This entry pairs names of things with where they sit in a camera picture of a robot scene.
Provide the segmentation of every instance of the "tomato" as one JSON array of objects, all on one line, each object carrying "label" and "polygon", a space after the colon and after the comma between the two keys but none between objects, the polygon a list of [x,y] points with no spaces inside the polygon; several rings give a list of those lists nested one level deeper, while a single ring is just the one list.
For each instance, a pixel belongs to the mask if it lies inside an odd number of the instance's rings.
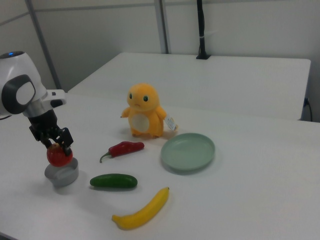
[{"label": "tomato", "polygon": [[46,150],[46,157],[51,165],[62,167],[71,162],[73,153],[66,156],[63,148],[58,143],[54,143]]}]

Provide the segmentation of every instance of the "stuffed animal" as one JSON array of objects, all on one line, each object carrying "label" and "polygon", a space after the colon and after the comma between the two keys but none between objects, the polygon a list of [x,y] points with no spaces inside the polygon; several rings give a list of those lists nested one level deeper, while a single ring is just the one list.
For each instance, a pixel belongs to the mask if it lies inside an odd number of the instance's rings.
[{"label": "stuffed animal", "polygon": [[133,136],[150,134],[153,138],[162,136],[167,113],[160,106],[156,89],[147,83],[132,86],[128,92],[127,107],[121,117],[128,118]]}]

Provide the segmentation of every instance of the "light green plate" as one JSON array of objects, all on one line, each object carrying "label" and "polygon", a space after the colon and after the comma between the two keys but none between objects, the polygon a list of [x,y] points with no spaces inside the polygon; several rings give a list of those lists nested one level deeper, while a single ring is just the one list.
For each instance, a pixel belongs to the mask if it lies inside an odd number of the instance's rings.
[{"label": "light green plate", "polygon": [[168,140],[161,149],[162,161],[179,171],[202,168],[214,158],[214,154],[214,142],[198,133],[177,135]]}]

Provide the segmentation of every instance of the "green cucumber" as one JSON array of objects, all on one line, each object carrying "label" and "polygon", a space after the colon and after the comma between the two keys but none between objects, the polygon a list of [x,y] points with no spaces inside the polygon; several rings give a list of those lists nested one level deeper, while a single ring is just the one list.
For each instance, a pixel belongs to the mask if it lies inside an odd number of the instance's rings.
[{"label": "green cucumber", "polygon": [[103,188],[132,189],[138,180],[131,175],[110,173],[96,176],[90,180],[90,185]]}]

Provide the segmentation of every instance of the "yellow banana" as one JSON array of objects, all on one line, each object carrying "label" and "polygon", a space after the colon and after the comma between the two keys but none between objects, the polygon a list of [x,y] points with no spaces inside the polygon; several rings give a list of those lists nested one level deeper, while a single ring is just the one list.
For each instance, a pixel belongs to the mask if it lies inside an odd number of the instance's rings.
[{"label": "yellow banana", "polygon": [[141,210],[131,215],[112,215],[112,220],[124,230],[135,229],[152,219],[165,205],[169,197],[169,187],[160,189],[152,200]]}]

